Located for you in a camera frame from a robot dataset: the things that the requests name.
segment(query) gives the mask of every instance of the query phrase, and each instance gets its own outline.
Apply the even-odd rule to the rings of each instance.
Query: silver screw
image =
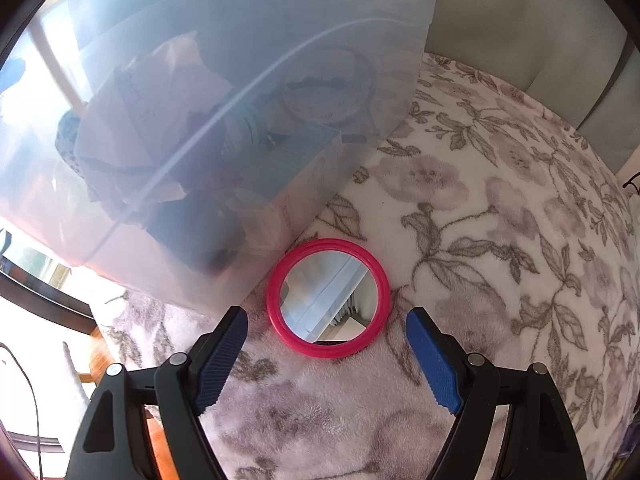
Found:
[[[105,373],[113,377],[119,374],[121,371],[122,371],[122,365],[120,363],[114,363],[112,365],[107,366],[107,370],[105,371]]]
[[[482,366],[484,364],[484,356],[480,354],[469,354],[466,360],[473,366]]]
[[[187,354],[185,354],[184,352],[177,352],[173,354],[171,357],[169,357],[169,364],[172,364],[174,366],[179,366],[181,364],[184,364],[186,361],[187,361]]]
[[[531,367],[533,368],[533,371],[538,375],[545,375],[546,373],[548,373],[548,370],[546,369],[544,363],[533,363]]]

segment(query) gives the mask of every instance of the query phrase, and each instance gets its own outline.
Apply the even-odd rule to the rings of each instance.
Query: red ring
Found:
[[[289,271],[306,256],[321,251],[340,251],[355,256],[368,267],[378,286],[378,306],[373,319],[357,337],[339,345],[315,345],[303,340],[287,326],[280,311],[280,289]],[[359,352],[380,333],[391,313],[391,288],[385,271],[369,251],[347,240],[321,238],[300,244],[285,254],[276,264],[267,284],[266,303],[271,324],[287,346],[310,357],[338,359]]]

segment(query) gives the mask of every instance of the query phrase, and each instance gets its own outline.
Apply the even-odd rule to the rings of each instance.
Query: wooden floor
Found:
[[[94,382],[98,384],[107,366],[114,363],[115,359],[109,352],[107,343],[98,328],[92,332],[91,340],[89,371]],[[162,427],[154,418],[148,418],[146,423],[162,480],[179,480]]]

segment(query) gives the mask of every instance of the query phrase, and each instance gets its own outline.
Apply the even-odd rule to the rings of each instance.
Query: plastic storage bin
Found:
[[[0,73],[0,214],[239,303],[405,117],[435,0],[47,0]]]

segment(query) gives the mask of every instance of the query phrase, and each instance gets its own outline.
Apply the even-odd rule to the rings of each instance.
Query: fleece blanket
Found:
[[[236,480],[424,480],[452,416],[404,336],[423,305],[443,332],[502,367],[547,364],[590,479],[607,471],[638,396],[638,265],[628,203],[587,142],[487,73],[425,54],[410,116],[302,239],[368,249],[392,313],[367,348],[315,360],[270,327],[264,283],[242,306],[249,336],[201,417]],[[135,291],[94,308],[128,368],[185,351],[218,319]],[[480,479],[506,420],[498,410]]]

